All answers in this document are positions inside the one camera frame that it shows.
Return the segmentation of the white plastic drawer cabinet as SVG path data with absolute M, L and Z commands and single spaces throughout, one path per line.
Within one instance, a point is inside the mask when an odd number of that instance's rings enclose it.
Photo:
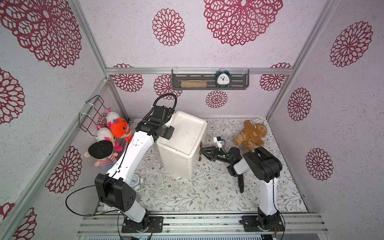
M 163 166 L 166 171 L 190 180 L 199 162 L 200 142 L 206 136 L 207 121 L 177 111 L 171 126 L 175 128 L 171 139 L 157 140 Z

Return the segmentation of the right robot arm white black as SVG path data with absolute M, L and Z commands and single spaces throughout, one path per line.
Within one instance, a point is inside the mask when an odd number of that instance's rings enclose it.
M 241 154 L 237 147 L 225 151 L 220 147 L 203 147 L 200 155 L 209 161 L 227 163 L 227 169 L 231 176 L 238 178 L 240 192 L 244 192 L 244 173 L 251 171 L 260 181 L 261 199 L 258 208 L 259 225 L 270 225 L 279 222 L 280 212 L 277 208 L 277 183 L 280 172 L 283 169 L 281 161 L 263 147 Z

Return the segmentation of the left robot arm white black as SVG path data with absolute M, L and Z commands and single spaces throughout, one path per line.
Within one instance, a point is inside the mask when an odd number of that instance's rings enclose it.
M 148 214 L 138 201 L 136 191 L 129 186 L 140 161 L 154 142 L 163 138 L 169 140 L 175 130 L 171 119 L 175 108 L 153 106 L 149 116 L 137 125 L 132 141 L 122 157 L 108 172 L 95 179 L 99 201 L 123 213 L 129 220 L 147 224 Z

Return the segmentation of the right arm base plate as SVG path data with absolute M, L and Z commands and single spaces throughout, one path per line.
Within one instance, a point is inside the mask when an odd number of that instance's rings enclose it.
M 283 232 L 285 230 L 284 222 L 278 214 L 242 216 L 240 224 L 245 232 Z

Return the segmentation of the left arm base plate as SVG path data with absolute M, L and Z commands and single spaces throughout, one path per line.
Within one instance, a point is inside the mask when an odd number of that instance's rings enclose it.
M 124 234 L 161 233 L 163 231 L 163 217 L 144 217 L 140 223 L 124 219 L 121 232 Z

